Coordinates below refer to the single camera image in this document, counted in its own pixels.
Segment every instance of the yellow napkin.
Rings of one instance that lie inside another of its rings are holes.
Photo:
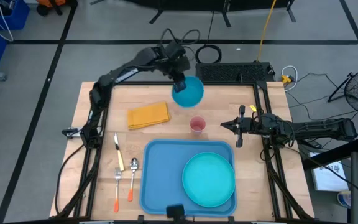
[[[154,103],[128,110],[127,121],[129,129],[144,128],[153,124],[160,124],[171,119],[166,102]]]

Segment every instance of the orange handle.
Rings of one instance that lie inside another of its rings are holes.
[[[118,206],[118,198],[116,198],[116,203],[114,204],[114,211],[118,212],[119,206]]]
[[[128,195],[128,202],[131,202],[131,201],[132,201],[132,194],[133,194],[133,190],[130,189],[130,190],[129,190],[129,195]]]

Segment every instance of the concrete floor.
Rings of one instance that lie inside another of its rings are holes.
[[[358,0],[346,0],[346,3],[358,27]],[[292,10],[296,23],[291,22],[284,9],[273,12],[267,40],[353,40],[354,44],[285,45],[278,42],[263,47],[260,61],[270,62],[277,73],[286,65],[294,65],[300,77],[310,72],[327,73],[337,85],[349,72],[358,72],[357,37],[339,0],[296,0]],[[14,31],[14,37],[16,40],[59,40],[70,9],[64,8],[63,12],[63,16],[52,12],[47,17],[40,17],[32,7],[26,27]],[[167,27],[177,36],[190,29],[199,29],[202,39],[208,35],[210,12],[164,12],[155,24],[150,25],[148,21],[155,13],[156,10],[125,1],[106,0],[94,6],[90,6],[89,1],[80,1],[67,40],[156,40]],[[210,39],[259,40],[268,13],[269,10],[231,12],[228,16],[232,28],[227,28],[222,16],[216,14]],[[71,125],[81,82],[97,80],[146,47],[142,44],[65,44],[56,69],[50,70],[59,42],[21,43],[8,45],[0,64],[0,71],[8,75],[5,82],[0,82],[0,206],[42,88],[45,84],[50,84],[50,88],[5,222],[48,218],[67,142],[60,131]],[[252,44],[220,44],[219,47],[223,53],[222,62],[251,62],[258,53],[258,45]],[[212,61],[214,53],[206,50],[201,57],[204,61]],[[192,69],[186,75],[195,74],[194,66],[195,62],[192,62]],[[53,75],[50,80],[46,79],[48,73]],[[157,72],[142,73],[133,78],[164,79]],[[291,93],[304,102],[329,95],[333,90],[324,77],[310,76]],[[290,96],[288,103],[290,106],[296,104]],[[332,103],[320,100],[307,107],[312,118],[352,111],[345,99]],[[300,106],[291,108],[291,115],[295,122],[308,121],[305,109]],[[358,115],[353,121],[358,132]],[[332,141],[326,148],[341,144],[344,143]],[[346,209],[337,205],[336,193],[315,191],[309,172],[306,177],[316,217],[346,222]]]

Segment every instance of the spoon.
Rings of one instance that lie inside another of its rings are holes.
[[[138,167],[139,167],[139,161],[136,158],[132,158],[131,159],[132,180],[131,180],[131,189],[129,190],[129,195],[128,195],[128,202],[132,201],[135,171],[137,170]]]

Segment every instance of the wooden tabletop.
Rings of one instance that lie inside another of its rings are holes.
[[[80,95],[73,118],[73,127],[82,127],[90,109],[89,92],[93,83],[82,83]],[[251,86],[205,86],[204,97],[199,105],[192,109],[184,109],[173,102],[172,86],[134,86],[120,85],[113,89],[108,122],[103,142],[103,150],[99,165],[98,182],[94,197],[92,219],[136,220],[144,215],[146,220],[166,220],[163,215],[149,215],[139,204],[140,179],[142,176],[143,151],[146,144],[153,139],[209,139],[225,141],[234,150],[237,209],[235,220],[273,220],[272,201],[268,185],[268,174],[265,162],[259,157],[262,150],[260,136],[245,134],[242,148],[236,148],[236,136],[220,123],[233,120],[238,115],[240,105],[246,105],[245,116],[251,116],[248,105],[255,105]],[[280,82],[268,83],[268,94],[272,111],[284,120],[291,120],[283,85]],[[260,91],[264,108],[263,94]],[[142,129],[130,131],[127,128],[126,114],[128,109],[138,108],[151,103],[166,101],[171,120]],[[206,128],[200,136],[191,134],[189,121],[194,115],[201,115],[206,120]],[[119,185],[119,212],[114,212],[116,181],[114,169],[118,166],[117,152],[114,146],[114,133],[117,132],[124,159],[125,171]],[[65,157],[82,145],[80,138],[67,142]],[[71,199],[78,188],[85,150],[81,150],[67,162],[60,180],[58,198],[59,209]],[[305,211],[314,216],[308,186],[301,163],[300,155],[289,149],[281,149],[283,168],[289,191]],[[131,184],[131,158],[140,160],[140,169],[135,173],[134,200],[127,201]],[[277,188],[281,216],[285,217],[285,209],[281,191]],[[85,214],[88,193],[85,193],[81,214]],[[55,215],[54,204],[51,215]],[[195,217],[195,220],[227,220],[226,218]]]

